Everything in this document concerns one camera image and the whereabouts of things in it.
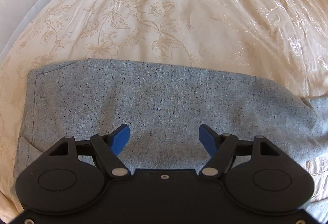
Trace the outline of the cream embroidered bedspread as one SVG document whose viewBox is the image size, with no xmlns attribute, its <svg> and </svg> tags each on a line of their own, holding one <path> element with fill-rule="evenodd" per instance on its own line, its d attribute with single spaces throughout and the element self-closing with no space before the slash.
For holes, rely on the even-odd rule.
<svg viewBox="0 0 328 224">
<path fill-rule="evenodd" d="M 104 58 L 160 62 L 274 80 L 327 95 L 327 0 L 51 0 L 1 64 L 1 219 L 12 192 L 31 69 Z"/>
</svg>

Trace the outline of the grey speckled pants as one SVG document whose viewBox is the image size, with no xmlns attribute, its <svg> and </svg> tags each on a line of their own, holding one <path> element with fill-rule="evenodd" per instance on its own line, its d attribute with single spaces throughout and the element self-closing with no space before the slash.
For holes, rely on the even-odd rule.
<svg viewBox="0 0 328 224">
<path fill-rule="evenodd" d="M 88 59 L 33 69 L 16 158 L 15 223 L 315 223 L 301 162 L 327 149 L 327 100 L 260 77 Z M 120 125 L 130 177 L 107 178 L 90 138 Z M 219 178 L 202 124 L 238 138 Z"/>
</svg>

